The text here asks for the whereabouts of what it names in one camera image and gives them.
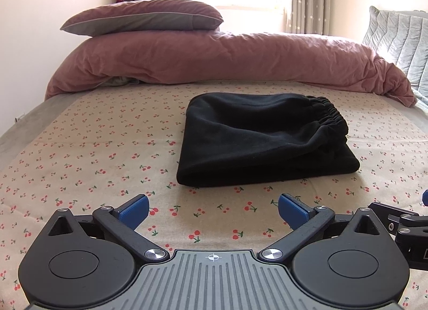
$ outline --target bed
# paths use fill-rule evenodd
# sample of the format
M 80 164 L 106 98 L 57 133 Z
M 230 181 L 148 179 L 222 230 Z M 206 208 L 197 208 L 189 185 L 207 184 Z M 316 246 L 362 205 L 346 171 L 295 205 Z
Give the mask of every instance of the bed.
M 348 122 L 347 143 L 360 160 L 360 170 L 237 187 L 179 185 L 175 172 L 187 104 L 214 91 L 327 97 Z M 2 306 L 26 306 L 18 265 L 58 207 L 85 214 L 144 193 L 151 209 L 137 231 L 170 252 L 259 251 L 291 231 L 277 214 L 283 192 L 337 213 L 380 201 L 428 214 L 421 202 L 428 187 L 427 128 L 428 110 L 421 102 L 407 108 L 372 93 L 296 82 L 141 84 L 54 96 L 0 139 Z M 411 271 L 401 305 L 425 309 L 427 289 L 428 274 Z

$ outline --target triangular hole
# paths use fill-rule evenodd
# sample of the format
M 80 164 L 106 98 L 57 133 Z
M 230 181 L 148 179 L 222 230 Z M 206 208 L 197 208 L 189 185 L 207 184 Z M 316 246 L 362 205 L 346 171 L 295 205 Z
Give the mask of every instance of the triangular hole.
M 355 232 L 361 233 L 361 234 L 379 235 L 379 231 L 377 230 L 370 216 L 361 217 L 355 229 Z
M 73 229 L 71 229 L 71 226 L 67 221 L 67 218 L 59 217 L 56 220 L 53 227 L 51 228 L 51 231 L 49 232 L 49 236 L 70 234 L 72 232 L 73 232 Z

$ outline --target black pants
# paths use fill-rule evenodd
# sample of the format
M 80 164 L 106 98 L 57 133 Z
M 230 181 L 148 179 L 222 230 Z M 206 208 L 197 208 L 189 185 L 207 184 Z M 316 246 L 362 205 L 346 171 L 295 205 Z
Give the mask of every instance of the black pants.
M 187 108 L 177 182 L 216 187 L 355 172 L 347 133 L 324 97 L 199 95 Z

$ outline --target gray ribbed plate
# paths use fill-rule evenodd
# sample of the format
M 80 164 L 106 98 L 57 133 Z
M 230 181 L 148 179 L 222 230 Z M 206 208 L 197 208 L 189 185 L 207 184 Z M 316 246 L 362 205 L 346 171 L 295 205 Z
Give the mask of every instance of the gray ribbed plate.
M 30 306 L 28 310 L 39 310 Z M 281 265 L 251 251 L 184 251 L 142 268 L 123 294 L 93 310 L 327 310 L 301 292 Z M 390 304 L 384 310 L 399 310 Z

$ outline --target silver screw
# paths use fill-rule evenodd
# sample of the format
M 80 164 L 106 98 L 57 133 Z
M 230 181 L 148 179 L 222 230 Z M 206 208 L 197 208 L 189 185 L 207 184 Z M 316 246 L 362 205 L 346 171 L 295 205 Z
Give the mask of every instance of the silver screw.
M 282 257 L 282 252 L 276 248 L 267 248 L 262 251 L 262 256 L 266 259 L 279 259 Z
M 164 258 L 166 256 L 166 252 L 160 248 L 152 248 L 144 252 L 144 256 L 148 259 L 157 260 Z

